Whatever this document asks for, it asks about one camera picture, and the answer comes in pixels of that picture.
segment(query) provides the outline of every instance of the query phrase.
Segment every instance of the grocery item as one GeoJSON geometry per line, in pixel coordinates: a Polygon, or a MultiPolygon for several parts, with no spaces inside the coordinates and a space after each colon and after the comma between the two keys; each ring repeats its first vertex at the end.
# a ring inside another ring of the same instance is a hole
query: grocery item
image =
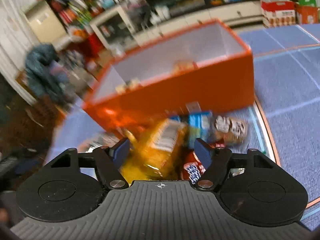
{"type": "Polygon", "coordinates": [[[265,27],[296,24],[294,2],[288,0],[260,0],[265,27]]]}
{"type": "Polygon", "coordinates": [[[173,73],[189,71],[197,68],[197,64],[192,60],[178,60],[174,63],[173,73]]]}
{"type": "Polygon", "coordinates": [[[137,88],[139,85],[140,85],[140,80],[138,78],[133,78],[124,84],[116,86],[116,91],[118,94],[122,94],[127,90],[133,90],[137,88]]]}
{"type": "MultiPolygon", "coordinates": [[[[210,144],[212,148],[225,147],[224,141],[220,140],[213,144],[210,144]]],[[[194,150],[187,154],[185,163],[181,171],[182,180],[190,180],[192,184],[195,184],[201,175],[205,172],[205,168],[196,156],[194,150]]]]}
{"type": "Polygon", "coordinates": [[[212,123],[212,137],[223,139],[226,145],[242,143],[248,134],[248,122],[226,116],[217,116],[212,123]]]}
{"type": "Polygon", "coordinates": [[[212,121],[212,113],[210,111],[187,115],[175,115],[170,119],[188,125],[188,136],[185,146],[189,149],[194,148],[194,143],[197,138],[207,141],[210,133],[210,122],[212,121]]]}
{"type": "Polygon", "coordinates": [[[149,176],[166,178],[174,170],[180,156],[187,127],[171,119],[147,129],[141,139],[133,142],[134,153],[149,176]]]}
{"type": "Polygon", "coordinates": [[[133,180],[152,180],[150,176],[144,173],[139,160],[133,156],[125,161],[119,171],[129,185],[132,184],[133,180]]]}

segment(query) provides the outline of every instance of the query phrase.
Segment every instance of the white wall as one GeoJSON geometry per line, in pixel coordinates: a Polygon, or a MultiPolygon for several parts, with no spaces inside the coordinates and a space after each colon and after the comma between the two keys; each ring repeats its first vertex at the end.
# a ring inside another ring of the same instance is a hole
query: white wall
{"type": "Polygon", "coordinates": [[[25,55],[38,40],[29,29],[21,12],[35,0],[0,0],[0,73],[8,83],[28,102],[34,101],[16,81],[25,67],[25,55]]]}

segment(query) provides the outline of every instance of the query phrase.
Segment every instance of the orange floor line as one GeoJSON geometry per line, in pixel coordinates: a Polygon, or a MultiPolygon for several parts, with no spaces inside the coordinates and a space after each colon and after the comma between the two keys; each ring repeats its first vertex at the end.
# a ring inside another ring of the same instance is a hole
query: orange floor line
{"type": "Polygon", "coordinates": [[[313,206],[313,205],[315,205],[315,204],[317,204],[319,202],[320,202],[320,197],[316,198],[315,200],[313,200],[311,202],[309,202],[306,208],[309,208],[309,207],[311,207],[311,206],[313,206]]]}
{"type": "Polygon", "coordinates": [[[277,147],[276,147],[276,143],[275,143],[275,140],[273,139],[273,136],[272,136],[272,133],[271,133],[271,129],[270,129],[270,126],[268,124],[266,115],[263,112],[261,104],[260,104],[260,102],[259,102],[259,100],[258,100],[256,95],[254,95],[254,99],[256,101],[257,107],[259,109],[259,112],[260,112],[261,117],[263,119],[264,125],[266,127],[266,130],[267,130],[267,133],[268,133],[268,136],[269,136],[269,140],[270,140],[270,143],[271,143],[271,146],[272,146],[273,154],[275,156],[276,164],[281,167],[280,158],[279,158],[278,150],[277,150],[277,147]]]}
{"type": "Polygon", "coordinates": [[[287,49],[272,50],[272,51],[269,51],[269,52],[256,54],[256,55],[254,55],[254,57],[262,57],[262,56],[266,56],[266,55],[286,52],[286,51],[289,51],[289,50],[303,49],[303,48],[309,48],[309,47],[320,47],[320,44],[301,45],[301,46],[290,47],[290,48],[287,48],[287,49]]]}

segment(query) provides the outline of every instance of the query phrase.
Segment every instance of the black plastic mount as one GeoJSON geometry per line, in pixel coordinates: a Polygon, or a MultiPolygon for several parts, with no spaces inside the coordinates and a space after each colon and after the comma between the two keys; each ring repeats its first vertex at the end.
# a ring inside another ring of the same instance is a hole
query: black plastic mount
{"type": "MultiPolygon", "coordinates": [[[[68,149],[18,189],[21,210],[36,220],[62,222],[90,213],[109,190],[129,185],[115,167],[115,159],[129,153],[124,139],[113,148],[99,147],[92,153],[68,149]],[[95,168],[98,181],[82,174],[80,167],[95,168]]],[[[247,224],[276,227],[300,220],[308,202],[305,188],[286,171],[256,149],[247,154],[227,148],[211,148],[203,140],[195,142],[196,155],[209,155],[211,163],[195,185],[198,191],[212,192],[220,205],[234,218],[247,224]],[[230,169],[244,168],[231,177],[230,169]]]]}
{"type": "Polygon", "coordinates": [[[128,139],[112,148],[96,148],[92,153],[67,149],[19,187],[18,206],[26,216],[46,222],[84,216],[98,207],[109,190],[115,189],[112,181],[123,181],[116,189],[129,187],[112,162],[117,159],[120,164],[119,159],[124,160],[129,149],[128,139]],[[94,168],[98,181],[82,174],[80,168],[94,168]]]}

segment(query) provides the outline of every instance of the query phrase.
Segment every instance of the crosshair marking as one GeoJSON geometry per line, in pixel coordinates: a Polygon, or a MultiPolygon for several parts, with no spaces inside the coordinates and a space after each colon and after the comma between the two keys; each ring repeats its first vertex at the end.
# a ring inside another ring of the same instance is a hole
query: crosshair marking
{"type": "Polygon", "coordinates": [[[165,186],[166,186],[166,185],[163,184],[163,183],[160,183],[160,184],[157,185],[157,187],[159,187],[159,188],[163,188],[163,187],[165,187],[165,186]]]}

